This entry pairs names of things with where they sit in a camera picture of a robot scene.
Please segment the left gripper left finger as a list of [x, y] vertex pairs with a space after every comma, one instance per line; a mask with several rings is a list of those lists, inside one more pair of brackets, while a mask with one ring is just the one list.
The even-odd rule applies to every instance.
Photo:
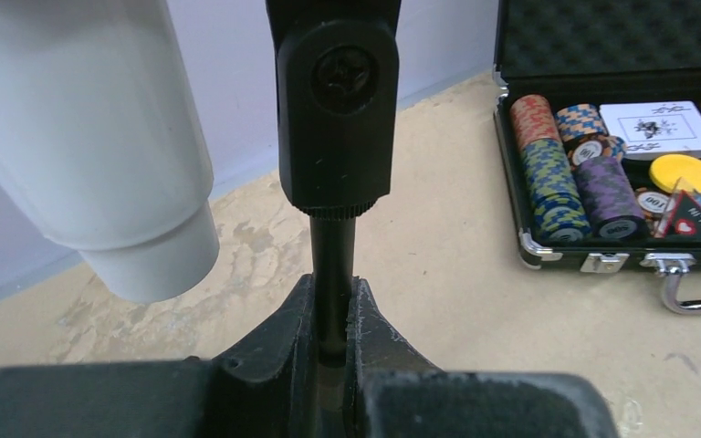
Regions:
[[311, 437], [314, 291], [210, 360], [0, 368], [0, 437]]

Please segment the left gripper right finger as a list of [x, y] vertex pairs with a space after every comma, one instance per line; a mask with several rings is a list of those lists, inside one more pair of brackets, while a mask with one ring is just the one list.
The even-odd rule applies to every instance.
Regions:
[[349, 437], [615, 437], [607, 402], [561, 372], [442, 370], [385, 318], [356, 277], [347, 318]]

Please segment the white microphone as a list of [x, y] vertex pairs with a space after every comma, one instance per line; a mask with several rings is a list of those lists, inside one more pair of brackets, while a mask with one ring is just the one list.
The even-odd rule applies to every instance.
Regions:
[[212, 164], [165, 2], [0, 1], [0, 183], [118, 297], [207, 276]]

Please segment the black round-base stand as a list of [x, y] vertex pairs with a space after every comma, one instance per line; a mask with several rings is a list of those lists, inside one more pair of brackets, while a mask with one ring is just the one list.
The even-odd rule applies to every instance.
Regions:
[[320, 358], [345, 356], [356, 220], [391, 190], [398, 1], [269, 1], [279, 177], [309, 218]]

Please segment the black poker chip case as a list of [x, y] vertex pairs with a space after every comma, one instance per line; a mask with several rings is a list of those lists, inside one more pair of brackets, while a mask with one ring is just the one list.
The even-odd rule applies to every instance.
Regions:
[[627, 160], [604, 103], [693, 101], [701, 112], [701, 1], [503, 1], [494, 121], [518, 251], [543, 267], [613, 274], [650, 268], [677, 314], [701, 268], [701, 193], [672, 193]]

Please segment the yellow dealer button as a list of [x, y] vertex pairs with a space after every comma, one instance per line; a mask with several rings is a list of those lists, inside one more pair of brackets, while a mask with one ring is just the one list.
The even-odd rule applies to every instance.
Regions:
[[685, 188], [701, 193], [701, 160], [684, 154], [666, 154], [652, 161], [649, 177], [667, 193], [672, 193], [681, 181], [685, 182]]

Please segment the white card deck box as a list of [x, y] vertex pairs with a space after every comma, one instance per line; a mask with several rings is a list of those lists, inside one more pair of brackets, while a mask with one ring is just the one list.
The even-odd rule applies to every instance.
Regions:
[[609, 134], [626, 144], [627, 160], [670, 153], [701, 159], [701, 112], [691, 100], [604, 103], [599, 113]]

